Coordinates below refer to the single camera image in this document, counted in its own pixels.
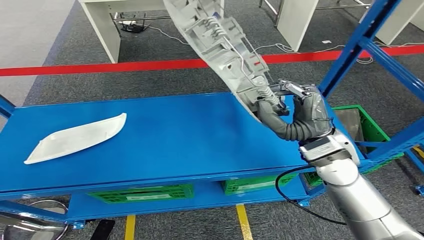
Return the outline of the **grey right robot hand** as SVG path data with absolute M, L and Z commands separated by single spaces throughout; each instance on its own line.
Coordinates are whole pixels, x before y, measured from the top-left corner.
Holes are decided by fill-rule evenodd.
M 269 102 L 259 100 L 256 103 L 257 118 L 279 138 L 301 142 L 331 133 L 332 121 L 324 98 L 315 85 L 282 81 L 270 88 L 280 96 L 293 95 L 294 113 L 291 123 L 283 121 Z

